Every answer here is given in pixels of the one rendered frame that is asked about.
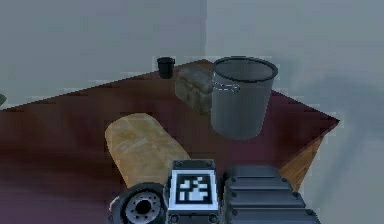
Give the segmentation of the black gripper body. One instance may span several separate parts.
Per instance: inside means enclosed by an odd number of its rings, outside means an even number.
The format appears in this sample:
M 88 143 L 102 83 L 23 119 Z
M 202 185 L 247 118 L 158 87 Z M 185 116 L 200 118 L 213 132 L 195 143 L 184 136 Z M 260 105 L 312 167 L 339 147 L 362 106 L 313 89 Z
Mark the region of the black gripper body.
M 115 197 L 109 206 L 108 224 L 165 224 L 164 186 L 139 183 Z

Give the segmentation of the tan bread loaf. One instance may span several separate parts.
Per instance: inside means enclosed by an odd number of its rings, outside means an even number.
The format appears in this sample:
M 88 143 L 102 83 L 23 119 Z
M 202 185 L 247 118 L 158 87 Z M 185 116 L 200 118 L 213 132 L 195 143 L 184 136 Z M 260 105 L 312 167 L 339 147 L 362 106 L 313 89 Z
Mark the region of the tan bread loaf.
M 143 182 L 164 184 L 174 160 L 190 159 L 183 147 L 146 113 L 112 122 L 105 131 L 105 140 L 127 187 Z

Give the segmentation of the grey-brown bread loaf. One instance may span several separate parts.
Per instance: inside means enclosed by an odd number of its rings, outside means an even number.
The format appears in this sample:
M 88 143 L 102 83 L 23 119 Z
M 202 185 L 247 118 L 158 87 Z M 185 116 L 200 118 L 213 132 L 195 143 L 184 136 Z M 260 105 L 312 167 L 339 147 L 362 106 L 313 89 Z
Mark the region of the grey-brown bread loaf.
M 192 65 L 182 68 L 175 81 L 175 95 L 200 115 L 209 115 L 212 107 L 211 71 Z

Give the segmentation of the brown wooden table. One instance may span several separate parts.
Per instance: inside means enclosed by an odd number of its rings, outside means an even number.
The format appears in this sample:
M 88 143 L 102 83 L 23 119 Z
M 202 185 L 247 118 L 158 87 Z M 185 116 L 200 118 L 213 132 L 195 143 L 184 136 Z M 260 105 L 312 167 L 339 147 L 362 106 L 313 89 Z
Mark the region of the brown wooden table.
M 174 94 L 155 72 L 0 111 L 0 224 L 106 224 L 124 188 L 104 132 L 116 119 L 155 117 L 193 158 L 268 164 L 298 187 L 338 119 L 275 92 L 262 132 L 233 141 Z

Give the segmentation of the black cup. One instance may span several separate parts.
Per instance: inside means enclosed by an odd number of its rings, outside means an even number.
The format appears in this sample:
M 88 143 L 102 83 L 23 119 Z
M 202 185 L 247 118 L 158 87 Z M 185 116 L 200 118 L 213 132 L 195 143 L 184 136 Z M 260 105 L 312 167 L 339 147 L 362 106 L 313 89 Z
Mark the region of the black cup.
M 170 79 L 173 76 L 175 59 L 172 57 L 160 57 L 157 59 L 159 76 L 162 79 Z

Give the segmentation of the grey metal pot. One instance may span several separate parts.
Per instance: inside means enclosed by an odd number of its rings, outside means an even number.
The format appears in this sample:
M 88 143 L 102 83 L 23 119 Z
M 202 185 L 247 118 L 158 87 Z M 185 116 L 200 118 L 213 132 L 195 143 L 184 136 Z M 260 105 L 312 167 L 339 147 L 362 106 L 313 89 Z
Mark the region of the grey metal pot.
M 256 137 L 262 129 L 278 68 L 265 60 L 231 56 L 213 63 L 211 126 L 233 140 Z

